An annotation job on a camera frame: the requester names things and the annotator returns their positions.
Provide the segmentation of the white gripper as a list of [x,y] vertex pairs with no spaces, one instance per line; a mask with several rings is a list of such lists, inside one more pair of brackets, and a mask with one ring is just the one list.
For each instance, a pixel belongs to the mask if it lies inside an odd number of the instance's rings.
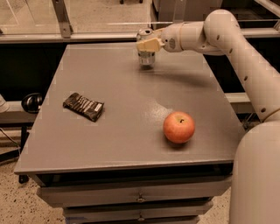
[[139,52],[155,53],[161,50],[162,47],[169,53],[178,53],[182,51],[180,45],[180,30],[181,24],[171,24],[167,27],[157,30],[149,29],[147,37],[136,42],[136,49]]

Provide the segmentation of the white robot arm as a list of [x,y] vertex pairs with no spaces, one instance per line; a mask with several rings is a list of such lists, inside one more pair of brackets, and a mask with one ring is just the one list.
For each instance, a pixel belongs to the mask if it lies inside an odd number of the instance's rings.
[[229,224],[280,224],[280,74],[244,38],[235,16],[214,10],[203,22],[143,30],[136,49],[144,65],[160,49],[227,56],[261,121],[234,156]]

